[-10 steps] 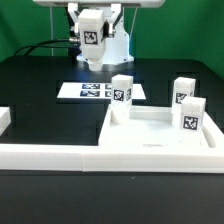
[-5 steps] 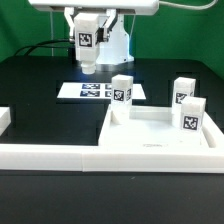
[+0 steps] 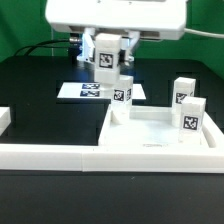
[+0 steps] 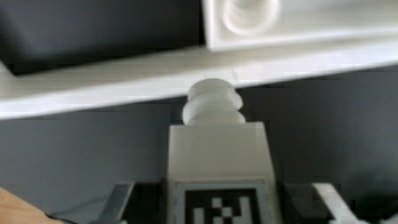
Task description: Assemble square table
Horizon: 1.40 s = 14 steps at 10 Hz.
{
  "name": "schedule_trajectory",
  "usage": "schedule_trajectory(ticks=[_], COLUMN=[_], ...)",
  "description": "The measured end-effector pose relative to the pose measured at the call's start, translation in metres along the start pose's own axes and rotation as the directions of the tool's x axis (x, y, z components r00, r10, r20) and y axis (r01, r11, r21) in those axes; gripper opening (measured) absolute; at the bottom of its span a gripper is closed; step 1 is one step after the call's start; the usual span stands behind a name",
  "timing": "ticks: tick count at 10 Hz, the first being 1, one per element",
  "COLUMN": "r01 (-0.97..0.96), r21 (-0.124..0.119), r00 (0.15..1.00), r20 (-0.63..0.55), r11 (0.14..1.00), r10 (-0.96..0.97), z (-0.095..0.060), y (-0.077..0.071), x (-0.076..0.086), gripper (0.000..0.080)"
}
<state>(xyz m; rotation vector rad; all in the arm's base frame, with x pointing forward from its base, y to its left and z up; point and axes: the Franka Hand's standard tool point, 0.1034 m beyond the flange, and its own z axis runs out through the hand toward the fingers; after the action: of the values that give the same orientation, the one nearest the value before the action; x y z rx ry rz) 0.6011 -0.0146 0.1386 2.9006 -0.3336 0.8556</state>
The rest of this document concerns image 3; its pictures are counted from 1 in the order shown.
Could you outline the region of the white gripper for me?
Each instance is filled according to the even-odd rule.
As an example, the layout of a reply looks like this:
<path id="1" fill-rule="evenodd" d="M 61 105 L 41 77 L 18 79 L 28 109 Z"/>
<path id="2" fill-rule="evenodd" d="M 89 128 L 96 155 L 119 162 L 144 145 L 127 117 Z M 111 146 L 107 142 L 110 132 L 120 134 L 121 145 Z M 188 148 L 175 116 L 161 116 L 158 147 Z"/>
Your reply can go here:
<path id="1" fill-rule="evenodd" d="M 45 17 L 63 33 L 83 33 L 87 62 L 95 57 L 96 32 L 122 35 L 125 65 L 142 39 L 178 40 L 184 34 L 187 0 L 47 0 Z"/>

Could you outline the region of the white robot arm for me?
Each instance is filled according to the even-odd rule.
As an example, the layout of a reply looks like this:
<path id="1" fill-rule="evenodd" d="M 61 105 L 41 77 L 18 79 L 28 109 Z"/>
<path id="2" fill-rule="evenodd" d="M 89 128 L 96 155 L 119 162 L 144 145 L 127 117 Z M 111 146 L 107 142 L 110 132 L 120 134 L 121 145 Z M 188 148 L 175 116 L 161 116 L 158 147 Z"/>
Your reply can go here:
<path id="1" fill-rule="evenodd" d="M 57 32 L 83 35 L 80 61 L 91 62 L 95 36 L 121 35 L 138 41 L 179 40 L 188 0 L 47 0 L 45 17 Z"/>

